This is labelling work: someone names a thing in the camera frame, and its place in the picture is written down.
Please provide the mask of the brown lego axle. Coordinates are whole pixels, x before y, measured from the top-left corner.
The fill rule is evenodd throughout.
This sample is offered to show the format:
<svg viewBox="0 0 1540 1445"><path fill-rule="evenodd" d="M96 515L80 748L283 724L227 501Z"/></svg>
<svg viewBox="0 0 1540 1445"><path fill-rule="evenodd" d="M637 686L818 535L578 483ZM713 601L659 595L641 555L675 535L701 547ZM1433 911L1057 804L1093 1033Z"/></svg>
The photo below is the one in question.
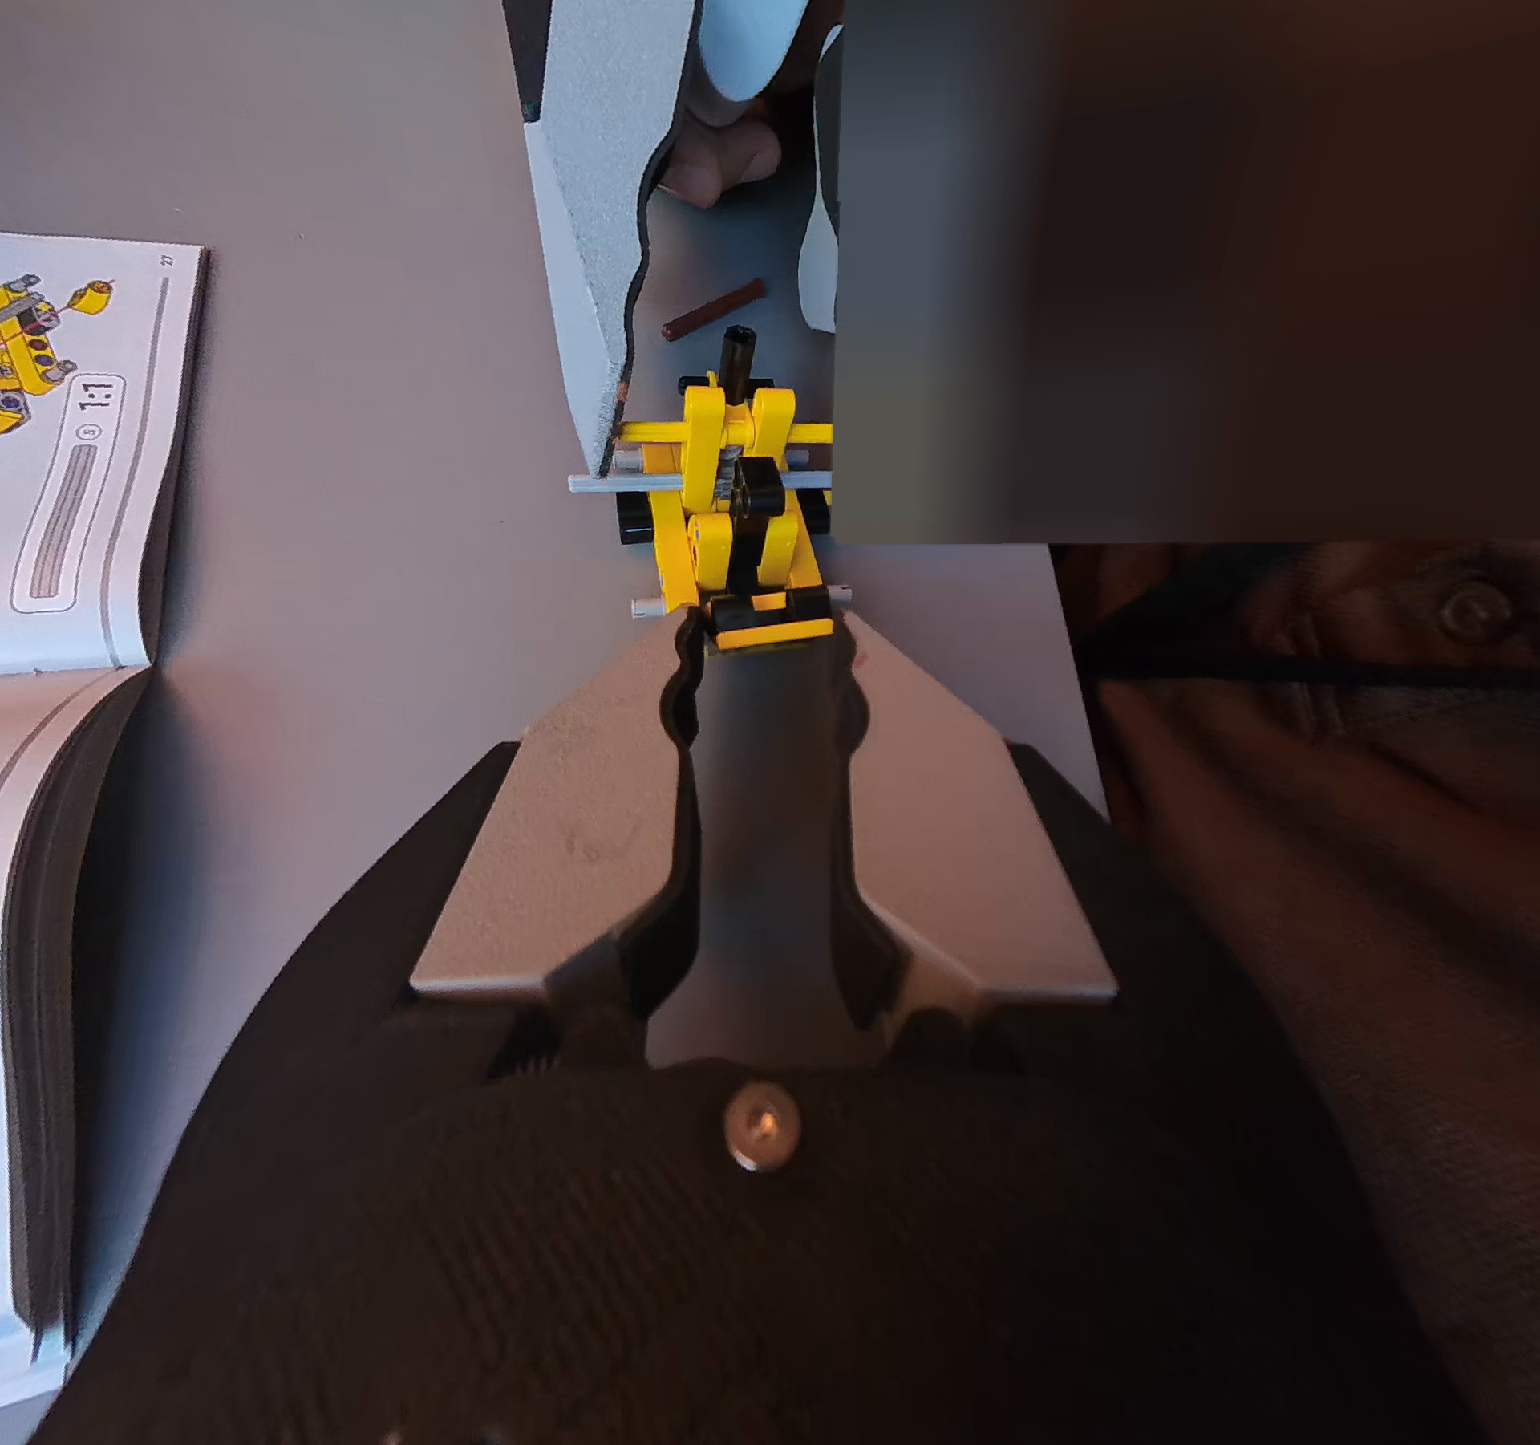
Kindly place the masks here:
<svg viewBox="0 0 1540 1445"><path fill-rule="evenodd" d="M673 344L681 338L689 338L697 330L723 322L733 312L743 310L767 296L767 280L755 276L745 280L703 304L697 304L661 324L661 336Z"/></svg>

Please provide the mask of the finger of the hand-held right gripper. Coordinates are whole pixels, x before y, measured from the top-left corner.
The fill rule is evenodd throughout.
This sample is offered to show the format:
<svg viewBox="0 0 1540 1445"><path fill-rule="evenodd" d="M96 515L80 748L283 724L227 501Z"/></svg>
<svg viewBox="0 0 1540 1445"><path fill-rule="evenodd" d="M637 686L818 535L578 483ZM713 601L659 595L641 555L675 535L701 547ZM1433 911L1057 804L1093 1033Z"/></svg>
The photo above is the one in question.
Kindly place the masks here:
<svg viewBox="0 0 1540 1445"><path fill-rule="evenodd" d="M647 199L679 125L701 0L502 0L568 410L609 471L649 260Z"/></svg>
<svg viewBox="0 0 1540 1445"><path fill-rule="evenodd" d="M814 83L816 187L800 245L800 310L808 328L836 332L840 264L840 26L820 49Z"/></svg>

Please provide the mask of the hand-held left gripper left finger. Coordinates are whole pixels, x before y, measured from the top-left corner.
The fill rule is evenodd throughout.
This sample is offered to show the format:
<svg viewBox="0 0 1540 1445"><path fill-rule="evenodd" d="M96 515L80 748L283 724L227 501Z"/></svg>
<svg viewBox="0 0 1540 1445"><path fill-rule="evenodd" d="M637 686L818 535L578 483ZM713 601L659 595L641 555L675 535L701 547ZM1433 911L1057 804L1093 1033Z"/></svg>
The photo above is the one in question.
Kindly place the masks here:
<svg viewBox="0 0 1540 1445"><path fill-rule="evenodd" d="M661 1003L701 939L701 613L532 722L420 953L420 997Z"/></svg>

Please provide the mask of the lego instruction booklet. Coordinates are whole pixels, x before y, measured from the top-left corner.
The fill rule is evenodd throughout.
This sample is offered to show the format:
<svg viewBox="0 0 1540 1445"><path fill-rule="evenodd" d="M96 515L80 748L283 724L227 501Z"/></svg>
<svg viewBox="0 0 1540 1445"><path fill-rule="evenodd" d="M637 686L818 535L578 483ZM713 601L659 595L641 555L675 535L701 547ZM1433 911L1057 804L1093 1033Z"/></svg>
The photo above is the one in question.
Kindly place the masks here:
<svg viewBox="0 0 1540 1445"><path fill-rule="evenodd" d="M3 1403L74 1349L74 913L158 657L207 252L3 239Z"/></svg>

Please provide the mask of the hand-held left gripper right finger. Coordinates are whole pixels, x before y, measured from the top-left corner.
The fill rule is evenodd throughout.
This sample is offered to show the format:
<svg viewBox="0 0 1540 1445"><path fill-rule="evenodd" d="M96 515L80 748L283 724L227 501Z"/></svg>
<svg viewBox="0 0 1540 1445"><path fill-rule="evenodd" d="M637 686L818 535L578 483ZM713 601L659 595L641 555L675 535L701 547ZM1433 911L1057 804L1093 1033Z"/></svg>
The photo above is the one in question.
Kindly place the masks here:
<svg viewBox="0 0 1540 1445"><path fill-rule="evenodd" d="M836 627L832 957L860 1031L1107 1003L1119 981L1005 736L858 615Z"/></svg>

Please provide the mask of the yellow lego vehicle model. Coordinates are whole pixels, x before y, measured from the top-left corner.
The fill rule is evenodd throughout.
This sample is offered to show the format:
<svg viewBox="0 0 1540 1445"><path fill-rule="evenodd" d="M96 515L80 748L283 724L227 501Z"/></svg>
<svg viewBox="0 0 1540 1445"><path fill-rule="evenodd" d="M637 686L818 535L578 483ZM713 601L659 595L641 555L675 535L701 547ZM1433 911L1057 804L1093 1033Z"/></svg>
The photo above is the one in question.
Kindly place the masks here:
<svg viewBox="0 0 1540 1445"><path fill-rule="evenodd" d="M681 416L625 422L609 471L568 479L609 495L623 545L651 551L659 587L631 603L645 645L741 658L834 645L840 607L816 555L830 485L792 465L794 444L820 446L832 426L800 422L794 390L757 376L755 354L755 330L731 324L717 366L685 378Z"/></svg>

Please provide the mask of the person's right hand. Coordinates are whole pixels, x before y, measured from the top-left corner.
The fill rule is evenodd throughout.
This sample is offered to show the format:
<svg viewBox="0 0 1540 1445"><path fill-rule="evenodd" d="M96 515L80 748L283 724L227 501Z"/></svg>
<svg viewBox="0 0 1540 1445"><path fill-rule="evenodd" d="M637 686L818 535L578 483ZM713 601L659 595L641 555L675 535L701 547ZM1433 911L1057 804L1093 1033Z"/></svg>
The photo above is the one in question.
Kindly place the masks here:
<svg viewBox="0 0 1540 1445"><path fill-rule="evenodd" d="M816 69L832 30L832 24L804 22L771 85L727 125L685 115L659 189L707 209L737 187L771 179L784 159L802 157L814 143Z"/></svg>

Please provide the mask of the person's dark clothing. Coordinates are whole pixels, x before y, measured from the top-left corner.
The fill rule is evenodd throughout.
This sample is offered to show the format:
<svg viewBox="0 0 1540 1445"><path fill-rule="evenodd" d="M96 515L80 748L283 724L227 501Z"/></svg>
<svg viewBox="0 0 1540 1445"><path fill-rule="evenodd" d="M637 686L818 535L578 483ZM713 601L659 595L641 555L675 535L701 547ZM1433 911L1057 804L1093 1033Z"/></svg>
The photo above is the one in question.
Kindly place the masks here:
<svg viewBox="0 0 1540 1445"><path fill-rule="evenodd" d="M1115 822L1290 1029L1477 1417L1537 1441L1537 539L1051 553Z"/></svg>

